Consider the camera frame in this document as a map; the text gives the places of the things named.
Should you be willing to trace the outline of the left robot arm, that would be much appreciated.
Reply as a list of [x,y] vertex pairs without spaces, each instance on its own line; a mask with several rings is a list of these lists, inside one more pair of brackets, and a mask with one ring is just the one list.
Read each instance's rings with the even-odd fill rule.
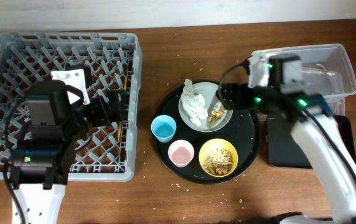
[[108,90],[106,98],[97,97],[84,104],[83,90],[60,80],[32,85],[6,118],[9,123],[22,103],[27,103],[29,122],[20,129],[17,146],[5,142],[11,155],[2,171],[12,198],[13,223],[55,223],[68,183],[70,167],[79,151],[79,139],[91,128],[125,119],[126,90]]

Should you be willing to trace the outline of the blue cup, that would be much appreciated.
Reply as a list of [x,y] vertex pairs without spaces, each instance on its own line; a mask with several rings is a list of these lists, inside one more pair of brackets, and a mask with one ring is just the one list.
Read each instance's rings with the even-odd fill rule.
[[177,125],[175,120],[168,115],[156,116],[151,123],[152,134],[160,142],[169,142],[175,135]]

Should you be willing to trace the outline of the white napkin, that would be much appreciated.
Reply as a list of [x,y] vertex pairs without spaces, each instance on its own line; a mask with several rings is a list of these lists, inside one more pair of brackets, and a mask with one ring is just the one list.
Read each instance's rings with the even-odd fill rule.
[[190,121],[196,126],[200,126],[202,120],[208,117],[205,99],[201,94],[194,94],[193,83],[189,79],[185,79],[180,100]]

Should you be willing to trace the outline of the yellow bowl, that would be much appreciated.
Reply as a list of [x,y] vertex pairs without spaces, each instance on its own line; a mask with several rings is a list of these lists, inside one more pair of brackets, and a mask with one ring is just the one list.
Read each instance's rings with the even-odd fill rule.
[[[228,174],[225,174],[225,175],[222,175],[222,176],[216,176],[216,175],[208,173],[203,168],[202,163],[204,161],[204,157],[212,149],[226,149],[226,150],[231,152],[232,157],[233,157],[233,166],[232,166],[232,169],[230,170],[230,172]],[[237,165],[238,165],[238,153],[237,153],[237,150],[235,149],[235,147],[230,142],[228,142],[227,140],[224,140],[224,139],[211,139],[211,140],[207,141],[206,143],[204,143],[204,145],[200,148],[200,151],[199,151],[199,163],[200,163],[201,168],[208,175],[211,175],[213,177],[218,177],[218,178],[226,177],[226,176],[232,174],[233,171],[237,168]]]

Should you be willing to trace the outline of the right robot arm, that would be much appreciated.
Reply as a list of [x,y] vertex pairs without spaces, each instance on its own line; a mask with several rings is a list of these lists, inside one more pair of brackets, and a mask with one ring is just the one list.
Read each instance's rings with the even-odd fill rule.
[[306,93],[300,56],[250,56],[240,66],[248,82],[226,82],[237,68],[234,65],[220,78],[217,98],[227,110],[278,114],[317,174],[333,212],[332,221],[356,223],[356,163],[324,97]]

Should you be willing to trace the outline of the food scraps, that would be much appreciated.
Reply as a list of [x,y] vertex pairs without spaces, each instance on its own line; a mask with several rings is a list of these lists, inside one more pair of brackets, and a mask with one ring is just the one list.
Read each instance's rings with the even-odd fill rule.
[[228,174],[233,166],[233,157],[226,149],[212,149],[204,157],[203,168],[210,174],[222,176]]

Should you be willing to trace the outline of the pink cup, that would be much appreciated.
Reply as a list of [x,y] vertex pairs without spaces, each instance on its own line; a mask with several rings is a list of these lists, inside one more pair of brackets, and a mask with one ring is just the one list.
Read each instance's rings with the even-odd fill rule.
[[194,147],[186,140],[174,141],[168,148],[168,157],[177,167],[187,166],[194,158]]

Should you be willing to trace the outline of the gold snack wrapper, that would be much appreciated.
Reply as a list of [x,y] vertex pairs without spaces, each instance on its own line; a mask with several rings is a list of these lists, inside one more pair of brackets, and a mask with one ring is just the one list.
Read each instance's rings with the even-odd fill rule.
[[209,126],[210,127],[213,127],[216,125],[216,123],[223,117],[223,115],[225,114],[226,112],[226,109],[225,107],[223,106],[222,102],[221,101],[217,101],[211,112],[210,112],[210,116],[209,116],[209,119],[208,119],[208,123],[209,123]]

